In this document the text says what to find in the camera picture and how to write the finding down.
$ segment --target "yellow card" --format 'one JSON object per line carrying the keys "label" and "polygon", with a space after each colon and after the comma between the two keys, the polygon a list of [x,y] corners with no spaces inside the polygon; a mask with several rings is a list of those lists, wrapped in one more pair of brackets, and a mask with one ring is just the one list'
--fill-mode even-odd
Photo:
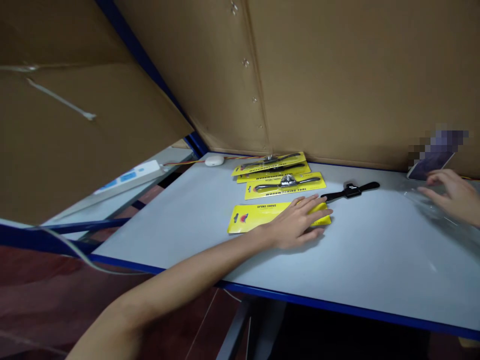
{"label": "yellow card", "polygon": [[249,181],[246,183],[245,200],[264,198],[274,195],[289,194],[289,193],[301,193],[309,190],[317,190],[326,188],[324,178],[319,172],[311,172],[307,174],[293,175],[296,181],[301,182],[312,178],[319,178],[316,181],[309,181],[301,183],[299,185],[287,186],[287,187],[268,187],[259,189],[257,186],[261,185],[279,185],[283,176],[276,176],[262,180]]}
{"label": "yellow card", "polygon": [[[289,202],[280,202],[265,205],[237,205],[233,208],[230,223],[228,224],[229,234],[246,233],[256,228],[258,225],[266,224],[275,219],[283,210],[289,206]],[[326,203],[315,206],[310,212],[328,209]],[[331,224],[332,220],[327,215],[315,221],[311,226],[320,226]]]}
{"label": "yellow card", "polygon": [[285,160],[277,161],[277,162],[272,162],[269,164],[265,165],[252,165],[252,166],[247,166],[243,167],[245,164],[250,164],[250,163],[257,163],[261,162],[262,159],[251,159],[248,162],[245,162],[243,165],[237,166],[235,170],[231,173],[231,176],[237,176],[237,175],[243,175],[243,174],[251,174],[257,171],[263,171],[263,170],[268,170],[272,168],[278,168],[280,166],[289,166],[297,163],[301,163],[306,161],[305,159],[305,154],[303,151],[300,152],[295,152],[294,154],[289,154],[289,155],[281,155],[279,158],[285,158]]}
{"label": "yellow card", "polygon": [[311,171],[309,163],[306,161],[299,162],[298,164],[294,164],[293,166],[295,167],[292,167],[290,169],[287,168],[282,171],[262,171],[262,172],[253,172],[250,174],[238,175],[236,178],[236,183],[241,184],[241,183],[247,183],[255,180],[270,179],[270,178],[283,176],[287,174],[290,174],[290,175],[306,174]]}

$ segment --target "blue table frame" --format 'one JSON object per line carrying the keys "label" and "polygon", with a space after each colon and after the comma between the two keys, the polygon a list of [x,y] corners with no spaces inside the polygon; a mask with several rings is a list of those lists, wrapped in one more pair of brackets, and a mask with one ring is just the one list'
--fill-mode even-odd
{"label": "blue table frame", "polygon": [[[165,270],[164,268],[161,268],[161,267],[148,266],[148,265],[139,264],[136,262],[120,260],[120,259],[116,259],[108,256],[103,256],[103,255],[91,254],[89,258],[95,262],[99,262],[107,265],[119,266],[119,267],[128,268],[131,270],[136,270],[136,271],[154,274],[154,275],[160,274]],[[215,287],[226,289],[229,291],[259,296],[263,298],[304,305],[311,308],[349,314],[349,315],[359,316],[362,318],[374,319],[374,320],[379,320],[387,323],[398,324],[398,325],[403,325],[403,326],[408,326],[408,327],[418,328],[418,329],[424,329],[424,330],[437,332],[437,333],[446,333],[446,334],[451,334],[451,335],[455,335],[462,338],[480,341],[480,331],[475,331],[475,330],[471,330],[471,329],[467,329],[459,326],[447,325],[440,322],[421,320],[413,317],[391,314],[388,312],[370,310],[362,307],[344,305],[344,304],[331,302],[331,301],[324,301],[324,300],[318,300],[318,299],[313,299],[309,297],[297,296],[297,295],[292,295],[292,294],[279,292],[279,291],[272,291],[272,290],[259,288],[259,287],[246,286],[246,285],[237,284],[234,282],[229,282],[224,280],[221,280],[218,283],[216,283]]]}
{"label": "blue table frame", "polygon": [[[112,0],[96,0],[98,6],[102,9],[105,16],[110,20],[115,30],[118,32],[128,49],[131,51],[138,63],[143,67],[147,74],[157,83],[157,85],[167,94],[167,96],[172,100],[172,102],[177,106],[180,112],[183,114],[185,119],[191,124],[188,116],[185,111],[180,106],[177,99],[173,96],[170,89],[167,87],[162,76],[156,69],[155,65],[152,63],[148,57],[145,50],[142,48],[140,42],[135,37],[134,33],[128,26],[127,22],[123,18],[122,14],[114,4]],[[186,143],[193,150],[195,155],[198,158],[201,158],[206,154],[209,149],[204,143],[199,134],[194,131],[192,134],[184,138]],[[125,224],[129,219],[108,219],[102,221],[93,221],[86,223],[76,223],[76,224],[63,224],[48,226],[48,228],[55,230],[60,234],[73,233],[78,231],[95,231],[106,228],[119,227]],[[62,242],[58,241],[56,238],[50,234],[38,230],[37,228],[28,228],[21,229],[15,228],[7,225],[0,224],[0,245],[11,246],[22,249],[31,249],[41,252],[49,252],[55,254],[65,254],[70,256],[76,256],[70,248],[64,245]],[[165,269],[148,266],[143,264],[138,264],[134,262],[119,260],[107,256],[91,254],[99,244],[88,243],[83,241],[76,241],[75,244],[82,250],[86,255],[89,255],[92,261],[100,262],[103,264],[114,265],[129,268],[132,270],[142,271],[150,274],[159,274]],[[434,332],[449,333],[455,336],[479,340],[480,341],[480,331],[475,331],[467,328],[446,325],[443,323],[420,320],[412,317],[395,315],[391,313],[369,310],[365,308],[344,305],[335,302],[329,302],[324,300],[318,300],[308,297],[291,295],[288,293],[271,291],[263,288],[245,286],[241,284],[236,284],[228,281],[220,281],[216,284],[217,287],[231,290],[239,291],[250,295],[266,297],[275,300],[281,300],[286,302],[291,302],[295,304],[310,306],[319,309],[325,309],[329,311],[335,311],[385,322],[390,322],[394,324],[410,326],[420,329],[425,329]]]}

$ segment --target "clear plastic blister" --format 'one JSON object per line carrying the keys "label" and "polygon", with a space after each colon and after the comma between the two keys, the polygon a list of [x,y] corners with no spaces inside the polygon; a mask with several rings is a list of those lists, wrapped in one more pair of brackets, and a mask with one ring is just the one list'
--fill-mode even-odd
{"label": "clear plastic blister", "polygon": [[[468,250],[473,251],[480,259],[480,230],[448,215],[428,197],[419,192],[417,190],[419,186],[428,187],[425,182],[406,179],[401,185],[400,192],[405,198],[415,204],[419,213],[427,221],[434,224],[444,234],[455,239]],[[430,187],[430,189],[441,195],[446,192],[443,185]]]}

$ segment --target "table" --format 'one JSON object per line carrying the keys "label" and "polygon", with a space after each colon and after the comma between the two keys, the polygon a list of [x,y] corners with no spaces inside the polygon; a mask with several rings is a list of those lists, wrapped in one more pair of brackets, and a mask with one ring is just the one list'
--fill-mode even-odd
{"label": "table", "polygon": [[[194,154],[190,149],[167,147],[166,149],[160,151],[159,153],[147,159],[146,161],[157,160],[159,164],[180,163],[180,162],[191,160],[193,156]],[[109,197],[100,202],[94,203],[91,200],[91,196],[87,196],[85,199],[82,199],[81,201],[79,201],[79,203],[77,203],[77,204],[83,204],[83,206],[86,206],[85,208],[66,216],[62,216],[62,213],[60,213],[54,216],[53,218],[47,220],[46,222],[44,222],[42,225],[48,226],[48,225],[74,224],[74,223],[92,222],[92,221],[113,218],[116,215],[120,214],[123,210],[128,208],[133,202],[135,202],[143,194],[148,192],[151,188],[156,186],[160,181],[166,178],[169,174],[175,171],[176,168],[178,168],[178,166],[168,166],[166,167],[167,171],[164,174],[157,176],[155,179],[147,181],[141,185],[135,186],[129,190],[119,192],[116,195]],[[0,219],[0,224],[13,226],[16,228],[30,227],[30,225],[9,221],[6,219]],[[70,240],[80,240],[87,233],[88,231],[73,232],[73,233],[65,234],[65,237],[67,237]]]}
{"label": "table", "polygon": [[[227,234],[227,226],[235,205],[290,202],[299,196],[244,200],[246,185],[230,176],[243,162],[195,164],[97,248],[92,258],[158,273],[234,236]],[[405,174],[316,163],[310,167],[324,176],[327,188],[321,193],[341,191],[350,180],[359,186],[377,181],[381,187],[331,202],[332,224],[319,241],[300,249],[261,253],[220,285],[480,339],[480,254],[450,232],[448,221],[425,217],[403,195],[412,186]],[[477,240],[478,231],[472,231]]]}

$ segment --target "floor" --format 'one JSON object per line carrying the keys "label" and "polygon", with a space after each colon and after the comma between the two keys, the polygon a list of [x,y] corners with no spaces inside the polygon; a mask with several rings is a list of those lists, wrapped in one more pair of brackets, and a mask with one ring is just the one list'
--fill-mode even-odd
{"label": "floor", "polygon": [[[161,191],[157,186],[140,200],[148,203]],[[137,212],[130,207],[118,217]],[[114,231],[93,237],[103,241]],[[64,359],[110,302],[149,277],[110,275],[75,258],[0,246],[0,359]],[[140,359],[215,359],[239,304],[221,289],[207,290],[150,326]],[[246,347],[244,336],[238,360],[245,359]],[[429,358],[480,356],[477,349],[462,348],[455,336],[432,333]]]}

